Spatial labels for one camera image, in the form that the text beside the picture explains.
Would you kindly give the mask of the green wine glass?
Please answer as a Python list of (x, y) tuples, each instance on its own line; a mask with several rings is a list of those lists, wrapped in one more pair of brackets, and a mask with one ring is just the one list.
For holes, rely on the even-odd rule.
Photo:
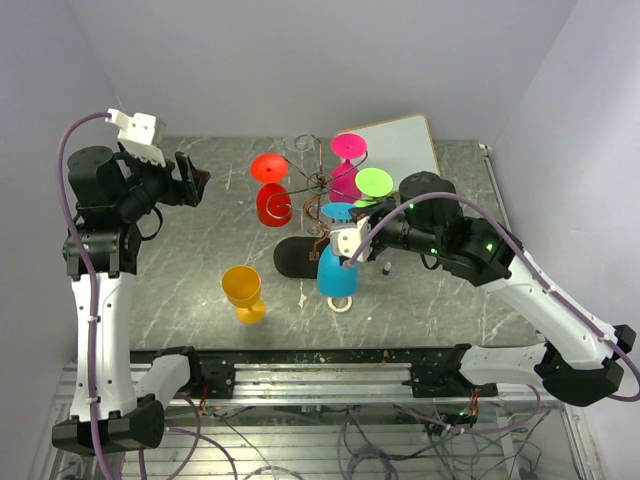
[(361, 197), (354, 202), (355, 207), (367, 207), (384, 200), (392, 191), (394, 182), (384, 170), (369, 167), (355, 177), (355, 184)]

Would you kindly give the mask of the pink wine glass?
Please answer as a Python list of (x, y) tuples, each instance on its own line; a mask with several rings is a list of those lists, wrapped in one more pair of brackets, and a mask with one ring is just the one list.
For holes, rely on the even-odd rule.
[(366, 140), (355, 133), (342, 133), (332, 140), (331, 150), (340, 164), (331, 173), (328, 199), (332, 203), (352, 204), (361, 197), (355, 181), (359, 173), (356, 163), (366, 158)]

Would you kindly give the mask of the blue wine glass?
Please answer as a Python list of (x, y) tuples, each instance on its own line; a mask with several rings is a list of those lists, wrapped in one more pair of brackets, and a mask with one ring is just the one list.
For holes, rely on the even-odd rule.
[[(321, 213), (337, 223), (351, 220), (349, 209), (351, 203), (332, 202), (321, 208)], [(325, 297), (344, 298), (352, 296), (358, 288), (359, 271), (356, 267), (344, 269), (341, 257), (333, 253), (327, 245), (319, 258), (317, 272), (317, 289)]]

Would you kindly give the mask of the red wine glass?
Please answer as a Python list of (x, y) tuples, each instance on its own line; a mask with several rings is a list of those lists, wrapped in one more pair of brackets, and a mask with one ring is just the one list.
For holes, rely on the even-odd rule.
[(276, 153), (259, 155), (251, 163), (250, 174), (261, 185), (256, 196), (259, 221), (270, 228), (285, 226), (292, 218), (291, 197), (281, 184), (288, 175), (285, 158)]

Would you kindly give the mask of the clear wine glass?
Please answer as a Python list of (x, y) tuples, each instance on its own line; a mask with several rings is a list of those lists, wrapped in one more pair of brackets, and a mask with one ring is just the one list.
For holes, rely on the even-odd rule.
[(300, 132), (287, 136), (284, 139), (284, 145), (296, 159), (303, 161), (306, 154), (314, 152), (316, 138), (308, 132)]

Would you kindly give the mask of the orange wine glass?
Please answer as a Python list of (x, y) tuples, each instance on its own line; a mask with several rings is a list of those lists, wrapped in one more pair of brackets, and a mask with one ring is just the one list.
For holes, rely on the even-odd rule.
[(256, 270), (246, 265), (234, 266), (224, 273), (221, 285), (240, 322), (256, 324), (264, 318), (262, 280)]

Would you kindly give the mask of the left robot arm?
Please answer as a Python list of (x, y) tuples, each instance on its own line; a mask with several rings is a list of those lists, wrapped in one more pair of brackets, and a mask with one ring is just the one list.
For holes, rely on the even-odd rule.
[(67, 160), (76, 196), (78, 233), (63, 247), (78, 321), (76, 386), (69, 419), (52, 429), (52, 443), (81, 456), (159, 446), (164, 413), (178, 394), (192, 397), (204, 373), (195, 349), (156, 353), (139, 382), (130, 364), (130, 313), (137, 257), (145, 241), (138, 221), (157, 204), (195, 207), (210, 175), (178, 152), (161, 165), (125, 149), (91, 146)]

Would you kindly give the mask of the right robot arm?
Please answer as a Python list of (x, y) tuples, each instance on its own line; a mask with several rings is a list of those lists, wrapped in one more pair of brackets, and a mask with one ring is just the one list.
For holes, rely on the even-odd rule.
[(351, 209), (350, 222), (334, 230), (330, 244), (345, 267), (386, 249), (432, 257), (437, 267), (506, 302), (543, 337), (520, 347), (461, 346), (440, 373), (448, 393), (506, 383), (543, 388), (573, 406), (622, 398), (632, 328), (612, 326), (577, 305), (486, 212), (465, 216), (468, 201), (451, 182), (421, 171), (401, 181), (399, 196)]

